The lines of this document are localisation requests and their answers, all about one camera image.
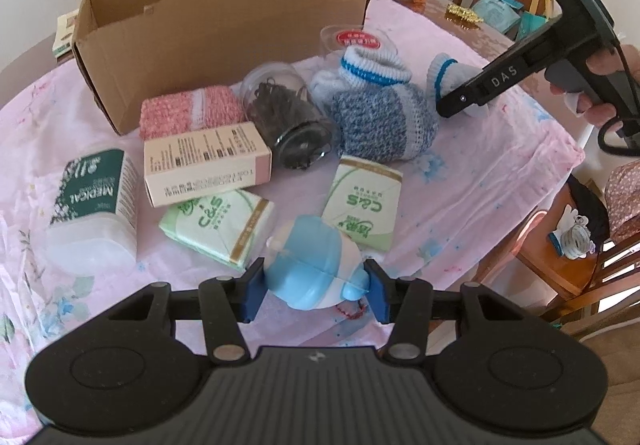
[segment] cloth bag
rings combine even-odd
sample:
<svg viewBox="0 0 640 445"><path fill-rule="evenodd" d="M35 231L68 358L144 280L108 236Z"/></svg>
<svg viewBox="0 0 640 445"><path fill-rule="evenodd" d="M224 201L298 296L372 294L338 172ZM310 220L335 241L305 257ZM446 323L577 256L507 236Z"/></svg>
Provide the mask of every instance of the cloth bag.
<svg viewBox="0 0 640 445"><path fill-rule="evenodd" d="M640 232L640 162L616 167L605 189L611 240L620 244Z"/></svg>

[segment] white plastic bottle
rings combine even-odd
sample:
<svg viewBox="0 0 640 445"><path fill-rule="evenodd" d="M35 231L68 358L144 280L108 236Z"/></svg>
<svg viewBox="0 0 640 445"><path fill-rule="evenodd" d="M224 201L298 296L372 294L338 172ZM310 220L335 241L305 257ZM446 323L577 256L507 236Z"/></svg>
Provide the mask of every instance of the white plastic bottle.
<svg viewBox="0 0 640 445"><path fill-rule="evenodd" d="M48 258L74 275L135 264L139 182L122 149L68 162L47 229Z"/></svg>

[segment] red label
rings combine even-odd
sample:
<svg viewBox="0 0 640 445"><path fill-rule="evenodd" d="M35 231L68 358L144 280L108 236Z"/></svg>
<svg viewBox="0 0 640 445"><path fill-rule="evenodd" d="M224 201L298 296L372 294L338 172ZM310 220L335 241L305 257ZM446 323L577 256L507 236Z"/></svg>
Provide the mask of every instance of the red label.
<svg viewBox="0 0 640 445"><path fill-rule="evenodd" d="M363 32L362 30L343 30L342 32L338 32L335 40L343 46L357 44L358 46L373 48L375 50L382 46L375 35L367 34L367 32Z"/></svg>

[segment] table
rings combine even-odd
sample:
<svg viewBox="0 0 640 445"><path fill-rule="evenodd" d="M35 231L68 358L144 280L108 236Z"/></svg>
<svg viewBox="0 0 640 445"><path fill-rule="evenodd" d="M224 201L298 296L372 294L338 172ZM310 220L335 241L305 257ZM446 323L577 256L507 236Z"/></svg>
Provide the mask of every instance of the table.
<svg viewBox="0 0 640 445"><path fill-rule="evenodd" d="M389 0L371 0L367 24L383 30L424 86L433 57L486 60L429 19ZM309 79L318 59L298 64ZM574 139L521 88L492 102L487 118L443 119L433 146L404 173L394 246L382 266L444 289L462 277L584 157ZM18 444L38 428L22 378L31 357L89 317L154 281L191 289L229 275L222 265L181 247L158 229L163 210L140 197L135 266L66 275L51 266L44 237L66 162L91 148L117 146L142 159L138 133L118 137L96 106L73 61L54 69L0 110L0 443ZM335 156L306 172L275 169L253 191L276 203L278 223L319 214L337 167ZM388 327L354 303L312 312L289 309L268 294L257 319L241 328L252 352L260 345L346 346L386 342ZM196 352L196 321L180 321L178 338Z"/></svg>
<svg viewBox="0 0 640 445"><path fill-rule="evenodd" d="M488 61L492 61L513 45L511 39L505 37L484 22L478 25L467 26L468 23L462 21L454 22L448 19L446 17L446 11L447 5L451 4L449 0L427 0L425 5L415 5L411 1L398 1L398 3L417 14L424 15L446 32L462 40ZM549 83L545 79L543 71L524 79L520 83L520 87L535 98L536 102L538 102L545 111L549 112L549 114L574 137L578 145L584 148L593 131L593 126L588 124L582 117L574 115L564 105L562 99L551 93Z"/></svg>

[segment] screw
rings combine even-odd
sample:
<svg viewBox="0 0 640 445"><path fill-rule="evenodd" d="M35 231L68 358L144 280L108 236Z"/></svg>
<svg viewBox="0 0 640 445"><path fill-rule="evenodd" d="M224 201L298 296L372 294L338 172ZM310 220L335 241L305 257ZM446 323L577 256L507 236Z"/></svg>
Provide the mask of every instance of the screw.
<svg viewBox="0 0 640 445"><path fill-rule="evenodd" d="M214 349L213 356L225 362L235 362L244 357L244 349L235 344L225 344Z"/></svg>
<svg viewBox="0 0 640 445"><path fill-rule="evenodd" d="M420 356L420 348L406 342L394 344L389 348L389 355L398 360L413 360Z"/></svg>

